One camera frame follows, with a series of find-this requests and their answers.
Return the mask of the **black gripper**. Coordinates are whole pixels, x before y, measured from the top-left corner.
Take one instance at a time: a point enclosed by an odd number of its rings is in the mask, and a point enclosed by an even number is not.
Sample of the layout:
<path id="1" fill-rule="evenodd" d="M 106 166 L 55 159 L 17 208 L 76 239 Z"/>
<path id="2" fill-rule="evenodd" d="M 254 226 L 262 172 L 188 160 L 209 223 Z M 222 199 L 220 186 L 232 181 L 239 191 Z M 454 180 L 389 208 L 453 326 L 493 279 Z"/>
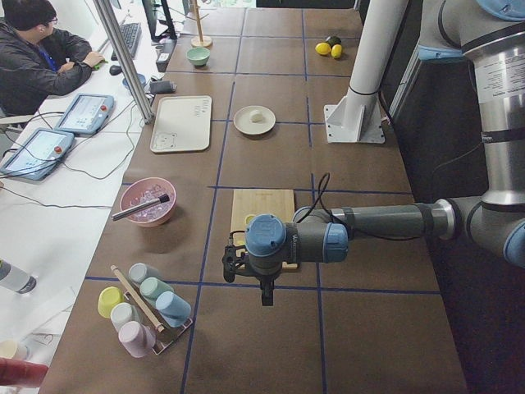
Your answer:
<path id="1" fill-rule="evenodd" d="M 259 277 L 249 262 L 247 249 L 244 245 L 228 244 L 225 246 L 222 257 L 223 277 L 226 282 L 234 282 L 237 276 Z M 261 301 L 262 306 L 273 306 L 274 281 L 261 280 Z"/>

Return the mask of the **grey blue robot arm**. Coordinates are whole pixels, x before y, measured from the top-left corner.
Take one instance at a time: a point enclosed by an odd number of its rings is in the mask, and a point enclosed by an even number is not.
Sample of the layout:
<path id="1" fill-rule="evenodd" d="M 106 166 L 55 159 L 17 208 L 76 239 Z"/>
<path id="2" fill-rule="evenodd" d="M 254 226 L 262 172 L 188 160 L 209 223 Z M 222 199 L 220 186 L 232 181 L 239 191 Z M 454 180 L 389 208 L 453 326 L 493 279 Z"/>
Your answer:
<path id="1" fill-rule="evenodd" d="M 480 196 L 432 204 L 327 209 L 321 200 L 290 222 L 260 214 L 229 241 L 223 277 L 254 277 L 262 304 L 273 303 L 283 263 L 343 261 L 349 243 L 466 235 L 515 266 L 524 264 L 524 4 L 521 1 L 426 1 L 418 41 L 423 61 L 467 58 L 474 68 L 488 175 Z"/>

